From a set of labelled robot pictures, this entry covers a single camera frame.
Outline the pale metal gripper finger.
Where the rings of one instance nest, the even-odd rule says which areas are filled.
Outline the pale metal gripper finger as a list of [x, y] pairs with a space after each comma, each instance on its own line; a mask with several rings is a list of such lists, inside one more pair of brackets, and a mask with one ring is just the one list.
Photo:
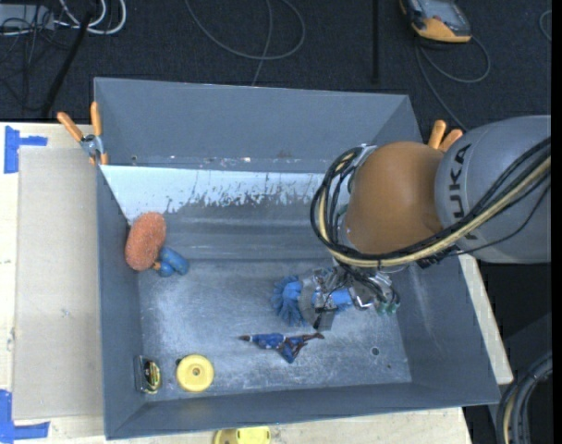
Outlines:
[[331, 307], [312, 307], [310, 323], [315, 331], [324, 332], [332, 328], [336, 316], [336, 308]]
[[301, 293], [315, 295], [327, 291], [327, 282], [331, 275], [330, 268], [314, 268], [299, 277]]

